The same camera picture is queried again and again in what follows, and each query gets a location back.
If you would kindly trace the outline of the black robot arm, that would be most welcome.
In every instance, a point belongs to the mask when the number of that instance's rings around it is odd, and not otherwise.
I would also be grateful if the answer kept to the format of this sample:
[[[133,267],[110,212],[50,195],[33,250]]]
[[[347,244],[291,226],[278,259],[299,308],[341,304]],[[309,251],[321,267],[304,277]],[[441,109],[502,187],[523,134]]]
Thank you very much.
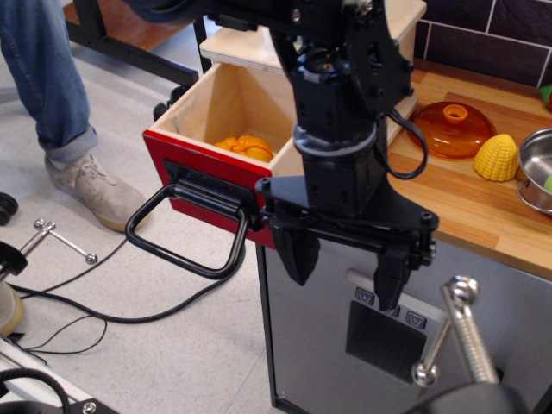
[[[388,120],[412,94],[412,63],[390,36],[381,1],[180,1],[176,18],[236,30],[267,27],[297,111],[304,174],[261,179],[261,210],[289,276],[303,285],[321,240],[375,252],[379,307],[391,311],[412,271],[435,255],[439,220],[392,189]]]

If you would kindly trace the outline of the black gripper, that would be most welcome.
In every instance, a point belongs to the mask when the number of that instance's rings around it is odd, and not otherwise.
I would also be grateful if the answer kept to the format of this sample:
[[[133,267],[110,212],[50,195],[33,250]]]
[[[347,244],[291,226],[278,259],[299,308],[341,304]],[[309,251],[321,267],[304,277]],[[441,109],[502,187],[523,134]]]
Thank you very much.
[[[435,258],[437,215],[396,192],[387,177],[386,120],[364,122],[342,141],[301,126],[293,144],[304,175],[259,180],[261,212],[290,278],[306,284],[322,239],[365,248],[378,266],[374,289],[381,311],[394,311],[409,278],[407,264]]]

